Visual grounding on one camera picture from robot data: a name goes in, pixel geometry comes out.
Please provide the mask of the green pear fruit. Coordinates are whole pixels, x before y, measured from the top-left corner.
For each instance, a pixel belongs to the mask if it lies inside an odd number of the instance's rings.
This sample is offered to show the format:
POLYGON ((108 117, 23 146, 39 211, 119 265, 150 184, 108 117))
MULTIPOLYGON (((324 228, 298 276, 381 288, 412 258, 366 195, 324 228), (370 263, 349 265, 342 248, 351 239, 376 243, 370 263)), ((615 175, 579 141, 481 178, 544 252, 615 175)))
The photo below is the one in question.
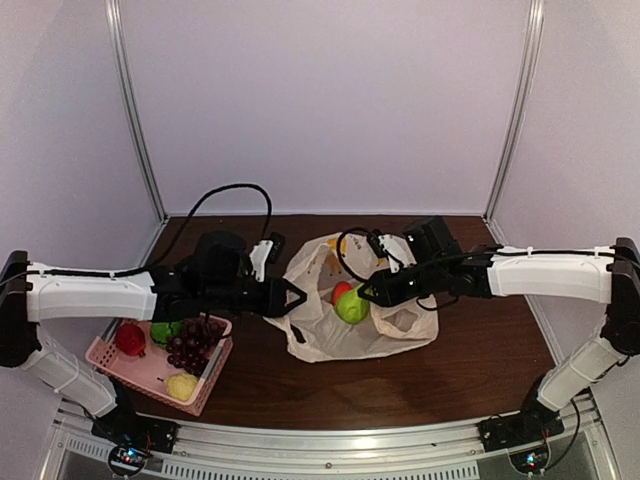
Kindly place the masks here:
POLYGON ((334 311, 339 319, 349 325, 356 325, 367 318, 370 311, 370 303, 358 297, 357 287, 342 295, 334 311))

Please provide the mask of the orange fruit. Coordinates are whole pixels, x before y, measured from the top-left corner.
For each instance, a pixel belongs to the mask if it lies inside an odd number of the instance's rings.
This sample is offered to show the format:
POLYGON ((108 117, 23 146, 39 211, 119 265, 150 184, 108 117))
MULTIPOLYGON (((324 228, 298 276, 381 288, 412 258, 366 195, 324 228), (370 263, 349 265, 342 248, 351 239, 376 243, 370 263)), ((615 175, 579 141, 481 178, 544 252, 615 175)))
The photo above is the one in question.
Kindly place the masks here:
POLYGON ((349 292, 351 289, 352 289, 352 285, 349 282, 346 282, 346 281, 338 282, 332 289, 331 303, 333 305, 336 305, 340 297, 345 293, 349 292))

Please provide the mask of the beige plastic bag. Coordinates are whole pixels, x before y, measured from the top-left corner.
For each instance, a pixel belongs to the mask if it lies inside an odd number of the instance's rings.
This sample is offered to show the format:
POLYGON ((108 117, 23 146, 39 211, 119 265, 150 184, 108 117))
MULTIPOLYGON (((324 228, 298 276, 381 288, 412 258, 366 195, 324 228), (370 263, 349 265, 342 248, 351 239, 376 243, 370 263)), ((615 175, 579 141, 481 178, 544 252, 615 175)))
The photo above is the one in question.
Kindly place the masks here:
POLYGON ((364 236, 337 233, 304 243, 289 261, 284 278, 307 294, 307 301, 288 315, 265 321, 286 336, 287 351, 306 363, 384 358, 424 347, 439 333, 436 300, 430 296, 420 308, 414 300, 394 307, 370 304, 365 320, 349 325, 338 318, 331 293, 340 281, 359 287, 339 263, 345 260, 362 278, 388 267, 378 259, 364 236))

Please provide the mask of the dark red grape bunch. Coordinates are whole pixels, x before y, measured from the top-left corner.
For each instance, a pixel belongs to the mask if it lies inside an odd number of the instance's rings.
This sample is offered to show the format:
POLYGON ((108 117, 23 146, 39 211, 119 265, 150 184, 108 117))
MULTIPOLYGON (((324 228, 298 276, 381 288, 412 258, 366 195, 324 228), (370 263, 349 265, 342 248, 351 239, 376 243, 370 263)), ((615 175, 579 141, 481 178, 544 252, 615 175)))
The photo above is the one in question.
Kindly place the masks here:
POLYGON ((201 377, 210 354, 224 338, 225 326, 218 321, 192 319, 181 323, 178 334, 169 336, 165 351, 167 363, 186 373, 201 377))

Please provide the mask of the yellow fruit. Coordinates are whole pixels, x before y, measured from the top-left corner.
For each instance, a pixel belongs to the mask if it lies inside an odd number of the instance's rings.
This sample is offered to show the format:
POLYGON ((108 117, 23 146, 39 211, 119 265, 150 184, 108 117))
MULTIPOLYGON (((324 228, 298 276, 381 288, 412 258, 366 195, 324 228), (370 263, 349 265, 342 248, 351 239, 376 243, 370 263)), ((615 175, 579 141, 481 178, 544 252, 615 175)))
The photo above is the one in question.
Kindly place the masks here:
POLYGON ((163 384, 169 397, 181 402, 188 402, 198 385, 198 381, 199 378, 194 375, 179 373, 166 377, 163 384))

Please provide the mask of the red fruit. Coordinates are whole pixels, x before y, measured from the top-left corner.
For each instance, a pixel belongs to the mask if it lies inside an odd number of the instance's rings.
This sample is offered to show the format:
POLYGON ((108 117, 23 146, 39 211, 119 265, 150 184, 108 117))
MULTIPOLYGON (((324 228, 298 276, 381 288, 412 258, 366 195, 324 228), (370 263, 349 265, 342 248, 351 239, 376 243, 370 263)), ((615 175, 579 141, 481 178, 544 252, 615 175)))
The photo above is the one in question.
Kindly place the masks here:
POLYGON ((146 340, 143 330, 136 324, 122 324, 115 335, 115 345, 125 355, 144 357, 146 340))

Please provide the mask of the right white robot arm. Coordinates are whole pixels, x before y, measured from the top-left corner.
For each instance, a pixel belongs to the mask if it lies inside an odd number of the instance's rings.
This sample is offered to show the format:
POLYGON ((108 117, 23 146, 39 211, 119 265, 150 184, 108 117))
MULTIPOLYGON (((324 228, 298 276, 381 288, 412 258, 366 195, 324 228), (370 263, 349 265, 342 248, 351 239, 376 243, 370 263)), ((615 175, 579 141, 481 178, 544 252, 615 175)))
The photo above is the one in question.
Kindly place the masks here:
POLYGON ((523 295, 605 305, 600 332, 533 385, 513 419, 519 440, 535 440, 577 394, 638 355, 639 250, 633 240, 620 237, 611 247, 578 250, 494 245, 463 251, 439 216, 412 224, 403 236, 411 260, 395 254, 393 238, 381 235, 375 242, 375 253, 387 256, 390 266, 364 281, 359 295, 379 307, 442 292, 454 300, 523 295))

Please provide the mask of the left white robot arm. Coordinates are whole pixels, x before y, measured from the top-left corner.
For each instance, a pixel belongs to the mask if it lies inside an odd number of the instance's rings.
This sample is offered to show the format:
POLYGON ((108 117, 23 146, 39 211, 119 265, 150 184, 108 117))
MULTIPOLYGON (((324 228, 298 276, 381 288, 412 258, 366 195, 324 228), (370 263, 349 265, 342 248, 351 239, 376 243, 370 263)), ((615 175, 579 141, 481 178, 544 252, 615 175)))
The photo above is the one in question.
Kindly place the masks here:
POLYGON ((291 281, 268 274, 284 244, 278 234, 253 248, 226 231, 202 235, 194 252, 173 266, 148 265, 129 271, 90 271, 32 263, 12 252, 1 271, 1 365, 32 371, 51 388, 83 406, 123 444, 144 433, 114 383, 95 373, 47 336, 50 319, 122 318, 172 322, 212 310, 237 310, 283 317, 303 305, 306 293, 291 281))

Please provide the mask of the pink perforated plastic basket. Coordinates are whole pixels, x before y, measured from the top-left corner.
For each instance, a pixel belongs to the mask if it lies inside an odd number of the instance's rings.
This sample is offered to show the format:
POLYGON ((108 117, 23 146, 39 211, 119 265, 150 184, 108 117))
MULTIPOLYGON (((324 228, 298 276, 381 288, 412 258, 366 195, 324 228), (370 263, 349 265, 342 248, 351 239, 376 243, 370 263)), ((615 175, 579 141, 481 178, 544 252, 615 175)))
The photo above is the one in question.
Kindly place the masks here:
POLYGON ((127 387, 198 417, 233 348, 231 322, 215 316, 209 316, 208 320, 215 326, 221 327, 226 337, 207 352, 207 364, 203 374, 197 377, 197 383, 186 400, 172 397, 165 385, 168 377, 181 374, 183 370, 170 365, 167 362, 169 353, 152 340, 151 327, 155 326, 155 323, 131 319, 122 320, 120 323, 120 327, 133 325, 140 328, 144 336, 144 356, 127 355, 116 346, 116 336, 113 336, 110 340, 96 337, 86 351, 85 358, 102 373, 117 379, 127 387))

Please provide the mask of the front aluminium rail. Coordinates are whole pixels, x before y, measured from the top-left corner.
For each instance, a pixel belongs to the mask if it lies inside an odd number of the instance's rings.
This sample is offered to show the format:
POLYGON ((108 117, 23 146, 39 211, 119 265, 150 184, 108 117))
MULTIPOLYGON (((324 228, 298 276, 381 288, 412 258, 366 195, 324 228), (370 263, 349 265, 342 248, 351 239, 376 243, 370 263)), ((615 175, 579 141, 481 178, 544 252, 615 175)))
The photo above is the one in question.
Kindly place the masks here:
MULTIPOLYGON (((620 479, 608 437, 591 395, 578 397, 577 416, 562 412, 565 432, 547 444, 489 452, 481 419, 404 428, 275 430, 176 420, 172 453, 154 452, 131 479, 620 479), (549 447, 541 475, 521 473, 516 460, 532 460, 549 447)), ((113 445, 92 435, 78 406, 63 400, 53 421, 45 460, 36 479, 118 479, 107 465, 113 445)))

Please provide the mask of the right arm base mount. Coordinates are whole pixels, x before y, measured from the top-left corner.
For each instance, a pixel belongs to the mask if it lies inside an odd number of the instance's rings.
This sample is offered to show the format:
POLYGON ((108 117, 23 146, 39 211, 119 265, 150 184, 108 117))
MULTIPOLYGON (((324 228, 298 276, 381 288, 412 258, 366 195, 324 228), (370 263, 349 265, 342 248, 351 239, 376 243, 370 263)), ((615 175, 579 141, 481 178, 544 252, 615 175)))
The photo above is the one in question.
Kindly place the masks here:
POLYGON ((565 431, 557 411, 537 401, 539 377, 516 413, 492 415, 477 424, 485 452, 508 450, 511 465, 524 475, 539 475, 551 465, 552 436, 565 431))

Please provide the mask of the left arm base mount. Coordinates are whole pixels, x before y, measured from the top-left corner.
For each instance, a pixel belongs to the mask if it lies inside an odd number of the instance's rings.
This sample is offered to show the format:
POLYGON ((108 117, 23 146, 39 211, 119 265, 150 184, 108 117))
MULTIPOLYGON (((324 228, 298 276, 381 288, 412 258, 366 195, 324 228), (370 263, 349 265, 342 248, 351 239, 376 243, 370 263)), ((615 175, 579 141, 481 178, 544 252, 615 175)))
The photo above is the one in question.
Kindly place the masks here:
POLYGON ((179 426, 175 421, 138 414, 126 387, 118 381, 113 385, 115 408, 101 417, 88 411, 84 414, 92 422, 91 433, 114 444, 107 455, 111 472, 129 479, 142 472, 154 452, 173 452, 179 426))

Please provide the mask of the right aluminium frame post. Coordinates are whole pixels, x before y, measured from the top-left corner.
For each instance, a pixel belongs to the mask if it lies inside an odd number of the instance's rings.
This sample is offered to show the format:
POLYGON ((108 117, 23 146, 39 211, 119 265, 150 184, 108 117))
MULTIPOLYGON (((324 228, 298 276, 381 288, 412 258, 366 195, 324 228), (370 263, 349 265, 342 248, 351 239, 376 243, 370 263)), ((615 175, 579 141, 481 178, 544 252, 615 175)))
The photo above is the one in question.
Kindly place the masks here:
POLYGON ((483 218, 487 225, 494 222, 499 202, 506 188, 518 140, 524 125, 526 106, 539 61, 545 21, 545 1, 531 0, 525 28, 518 80, 498 169, 491 188, 483 218))

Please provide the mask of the aluminium frame post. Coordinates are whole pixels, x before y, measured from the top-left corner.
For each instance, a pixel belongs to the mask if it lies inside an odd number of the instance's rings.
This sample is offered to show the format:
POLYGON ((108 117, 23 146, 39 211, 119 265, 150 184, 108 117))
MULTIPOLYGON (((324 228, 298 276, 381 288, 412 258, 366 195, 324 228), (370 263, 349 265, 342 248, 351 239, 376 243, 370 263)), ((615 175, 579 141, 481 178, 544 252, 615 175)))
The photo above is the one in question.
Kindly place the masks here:
POLYGON ((494 222, 499 202, 506 188, 518 140, 524 125, 526 106, 539 61, 545 21, 545 1, 531 0, 525 28, 518 80, 498 169, 491 188, 483 218, 487 225, 494 222))
POLYGON ((121 2, 118 0, 106 0, 104 5, 125 117, 130 131, 135 156, 141 171, 144 186, 151 202, 154 216, 159 222, 164 222, 167 219, 167 213, 151 164, 140 112, 136 101, 135 88, 130 71, 122 22, 121 2))

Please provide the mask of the left aluminium frame post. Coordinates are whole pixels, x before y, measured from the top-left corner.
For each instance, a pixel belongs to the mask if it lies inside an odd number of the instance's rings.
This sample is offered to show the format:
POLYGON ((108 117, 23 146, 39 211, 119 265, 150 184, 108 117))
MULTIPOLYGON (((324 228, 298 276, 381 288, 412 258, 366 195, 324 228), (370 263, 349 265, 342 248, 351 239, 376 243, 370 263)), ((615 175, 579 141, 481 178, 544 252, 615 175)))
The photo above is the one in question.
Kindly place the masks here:
POLYGON ((154 216, 159 222, 164 222, 167 219, 167 213, 151 164, 140 112, 136 101, 135 88, 130 71, 122 22, 121 2, 118 0, 106 0, 104 5, 125 117, 130 131, 135 156, 141 171, 144 186, 151 202, 154 216))

